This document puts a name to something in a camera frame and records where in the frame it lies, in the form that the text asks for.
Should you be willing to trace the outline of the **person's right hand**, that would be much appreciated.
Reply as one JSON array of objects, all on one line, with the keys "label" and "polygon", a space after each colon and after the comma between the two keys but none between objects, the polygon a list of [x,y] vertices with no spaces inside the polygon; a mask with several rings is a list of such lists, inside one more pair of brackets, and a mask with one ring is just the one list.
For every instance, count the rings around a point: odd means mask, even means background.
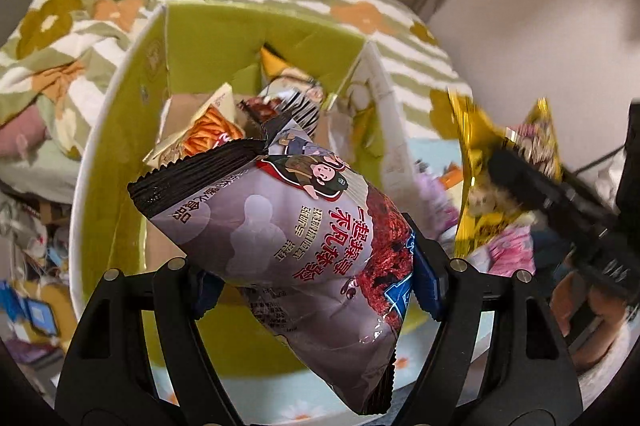
[{"label": "person's right hand", "polygon": [[553,290],[550,310],[562,335],[573,336],[568,349],[578,375],[615,373],[623,365],[630,349],[623,299],[572,271]]}]

